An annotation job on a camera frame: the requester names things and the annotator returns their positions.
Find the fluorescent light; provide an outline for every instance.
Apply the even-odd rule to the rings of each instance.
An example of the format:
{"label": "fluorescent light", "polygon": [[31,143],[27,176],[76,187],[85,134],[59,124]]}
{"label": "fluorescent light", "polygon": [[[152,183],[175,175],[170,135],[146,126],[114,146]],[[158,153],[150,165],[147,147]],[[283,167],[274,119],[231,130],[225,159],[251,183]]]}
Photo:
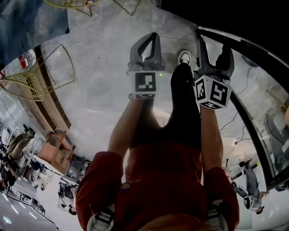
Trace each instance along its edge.
{"label": "fluorescent light", "polygon": [[3,196],[5,197],[5,199],[7,200],[7,201],[9,201],[8,200],[8,197],[4,194],[4,193],[2,193],[3,194]]}
{"label": "fluorescent light", "polygon": [[8,217],[3,216],[3,220],[9,225],[12,224],[12,222],[10,221],[10,219]]}
{"label": "fluorescent light", "polygon": [[12,209],[13,209],[17,214],[19,214],[19,212],[17,212],[17,210],[14,208],[13,205],[11,205],[11,207],[12,207]]}
{"label": "fluorescent light", "polygon": [[36,216],[34,216],[32,213],[29,212],[29,214],[30,214],[32,217],[34,217],[35,219],[37,219]]}
{"label": "fluorescent light", "polygon": [[23,207],[23,208],[25,208],[25,206],[19,201],[19,203],[21,204],[21,206]]}

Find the person in red shirt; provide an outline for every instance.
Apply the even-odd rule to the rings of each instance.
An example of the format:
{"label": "person in red shirt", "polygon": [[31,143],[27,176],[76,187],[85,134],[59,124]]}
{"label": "person in red shirt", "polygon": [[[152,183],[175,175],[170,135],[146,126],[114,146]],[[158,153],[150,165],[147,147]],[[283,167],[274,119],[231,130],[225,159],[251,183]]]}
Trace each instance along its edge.
{"label": "person in red shirt", "polygon": [[83,230],[237,227],[238,201],[222,169],[223,144],[215,112],[202,106],[199,112],[190,52],[182,51],[178,63],[171,79],[173,110],[168,124],[158,125],[153,99],[130,99],[107,151],[95,155],[76,195]]}

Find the black frame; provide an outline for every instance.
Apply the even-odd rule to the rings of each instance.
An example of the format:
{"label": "black frame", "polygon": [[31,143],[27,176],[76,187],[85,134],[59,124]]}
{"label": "black frame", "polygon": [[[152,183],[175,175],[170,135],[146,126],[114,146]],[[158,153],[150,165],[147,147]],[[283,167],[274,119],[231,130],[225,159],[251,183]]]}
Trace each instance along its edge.
{"label": "black frame", "polygon": [[[284,65],[282,62],[278,61],[267,51],[262,50],[261,48],[245,42],[237,41],[229,37],[211,32],[202,29],[197,29],[196,33],[198,36],[203,35],[208,38],[211,38],[219,43],[228,45],[231,49],[240,53],[241,55],[247,57],[259,67],[265,70],[274,80],[276,80],[286,92],[289,93],[289,84],[286,76],[289,76],[289,68]],[[257,151],[260,163],[263,168],[264,178],[266,182],[266,187],[268,190],[275,188],[281,183],[289,179],[289,166],[286,167],[283,171],[278,173],[275,177],[272,175],[270,164],[267,158],[267,153],[264,149],[262,141],[259,139],[259,135],[256,131],[254,124],[252,123],[252,118],[250,114],[244,107],[244,105],[239,100],[237,94],[233,91],[231,94],[231,101],[235,105],[237,111],[239,112],[251,138],[255,149]]]}

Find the gray tile floor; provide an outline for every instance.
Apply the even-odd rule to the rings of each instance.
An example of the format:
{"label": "gray tile floor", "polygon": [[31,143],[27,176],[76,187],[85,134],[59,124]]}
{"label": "gray tile floor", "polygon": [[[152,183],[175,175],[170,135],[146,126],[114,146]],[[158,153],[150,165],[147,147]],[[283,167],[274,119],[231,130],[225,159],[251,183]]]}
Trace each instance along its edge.
{"label": "gray tile floor", "polygon": [[[135,1],[120,0],[129,11]],[[177,66],[179,51],[187,49],[192,54],[192,69],[196,58],[196,25],[169,12],[155,7],[150,0],[142,0],[136,13],[130,16],[112,0],[104,0],[92,7],[93,16],[69,10],[70,33],[50,40],[42,45],[50,53],[57,45],[63,44],[75,66],[76,81],[56,91],[69,120],[72,123],[70,139],[76,145],[76,153],[90,159],[99,151],[107,149],[112,129],[128,103],[130,84],[126,71],[131,46],[142,36],[157,32],[161,37],[162,62],[165,74],[160,81],[160,89],[155,100],[154,112],[161,125],[167,123],[172,112],[170,79]],[[220,44],[206,39],[211,62],[214,63],[221,53]],[[231,86],[235,92],[246,86],[249,66],[240,54],[234,52],[235,71]],[[69,81],[68,69],[61,62],[47,61],[48,68],[58,84],[64,79]],[[260,68],[250,70],[248,89],[240,95],[242,101],[250,101],[248,92],[257,86],[264,91],[271,85],[270,79],[261,86],[261,78],[266,76]],[[254,114],[264,114],[265,108],[257,109]],[[219,127],[233,119],[236,109],[232,103],[227,109],[217,110]],[[256,151],[250,140],[242,141],[232,147],[234,141],[242,137],[244,124],[239,115],[226,126],[221,134],[224,143],[224,161],[230,159],[234,164],[240,159],[256,159]],[[250,138],[246,128],[243,138]]]}

